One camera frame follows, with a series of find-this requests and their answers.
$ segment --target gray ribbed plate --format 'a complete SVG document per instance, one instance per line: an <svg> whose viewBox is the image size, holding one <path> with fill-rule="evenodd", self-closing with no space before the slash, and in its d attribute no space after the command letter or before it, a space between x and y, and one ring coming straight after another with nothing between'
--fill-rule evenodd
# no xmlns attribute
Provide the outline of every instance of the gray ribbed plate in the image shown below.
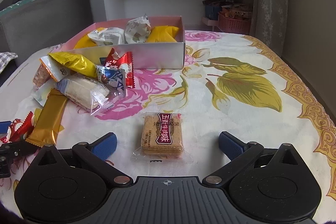
<svg viewBox="0 0 336 224"><path fill-rule="evenodd" d="M139 177L112 191L106 203L74 224L261 224L239 212L224 192L196 177ZM313 220L298 222L313 224Z"/></svg>

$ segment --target red basket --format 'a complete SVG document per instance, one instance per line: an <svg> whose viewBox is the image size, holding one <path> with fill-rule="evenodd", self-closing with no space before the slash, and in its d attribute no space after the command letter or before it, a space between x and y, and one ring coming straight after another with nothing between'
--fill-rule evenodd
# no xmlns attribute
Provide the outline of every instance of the red basket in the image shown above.
<svg viewBox="0 0 336 224"><path fill-rule="evenodd" d="M225 17L223 12L218 13L218 28L222 32L249 34L251 19L242 20Z"/></svg>

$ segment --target cracker stack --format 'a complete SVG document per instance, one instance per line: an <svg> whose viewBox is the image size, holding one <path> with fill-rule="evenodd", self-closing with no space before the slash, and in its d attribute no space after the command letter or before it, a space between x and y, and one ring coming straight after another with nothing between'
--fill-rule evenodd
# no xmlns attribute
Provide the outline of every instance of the cracker stack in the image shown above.
<svg viewBox="0 0 336 224"><path fill-rule="evenodd" d="M173 113L169 122L172 143L158 144L161 135L158 113L147 113L142 131L141 148L145 154L179 156L183 152L181 120Z"/></svg>

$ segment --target open cardboard box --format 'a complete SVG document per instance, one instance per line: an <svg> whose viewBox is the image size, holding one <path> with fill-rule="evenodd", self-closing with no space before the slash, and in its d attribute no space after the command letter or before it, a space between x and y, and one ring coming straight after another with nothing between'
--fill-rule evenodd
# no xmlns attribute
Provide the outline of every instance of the open cardboard box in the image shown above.
<svg viewBox="0 0 336 224"><path fill-rule="evenodd" d="M93 23L83 31L75 35L66 43L62 44L59 51L72 52L82 54L90 61L100 65L100 57L107 57L111 48L122 56L126 52L133 53L133 68L135 69L182 69L184 66L185 54L185 37L184 26L181 16L162 16L162 17L148 17L151 27L155 26L176 26L180 30L175 37L177 42L161 42L161 43L135 43L122 44L113 46L98 46L89 48L73 49L83 36L89 32L102 27L119 27L126 28L128 19L117 19L105 22Z"/></svg>

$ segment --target checkered pillow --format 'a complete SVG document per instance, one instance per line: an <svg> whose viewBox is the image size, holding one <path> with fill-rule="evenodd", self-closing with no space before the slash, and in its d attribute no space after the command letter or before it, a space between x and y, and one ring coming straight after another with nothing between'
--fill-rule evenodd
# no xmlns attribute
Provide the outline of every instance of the checkered pillow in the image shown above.
<svg viewBox="0 0 336 224"><path fill-rule="evenodd" d="M17 58L17 54L13 52L0 52L0 73L5 69L7 64Z"/></svg>

